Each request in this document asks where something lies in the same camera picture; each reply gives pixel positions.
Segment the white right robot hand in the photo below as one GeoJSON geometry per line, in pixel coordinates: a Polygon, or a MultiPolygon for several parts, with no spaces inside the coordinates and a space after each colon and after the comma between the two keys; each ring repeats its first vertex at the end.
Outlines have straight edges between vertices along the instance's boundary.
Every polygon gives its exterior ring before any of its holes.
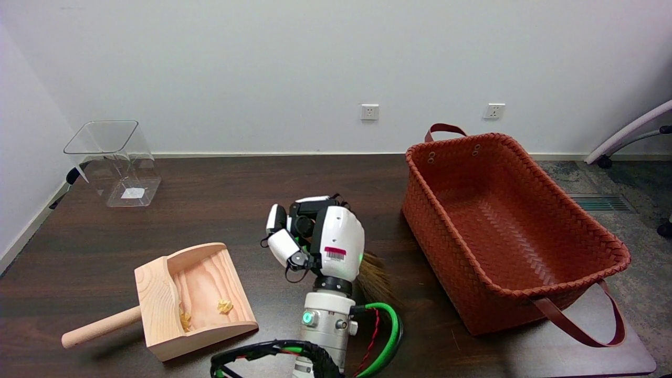
{"type": "Polygon", "coordinates": [[[365,232],[339,194],[274,204],[266,222],[268,247],[286,270],[354,282],[360,272],[365,232]]]}

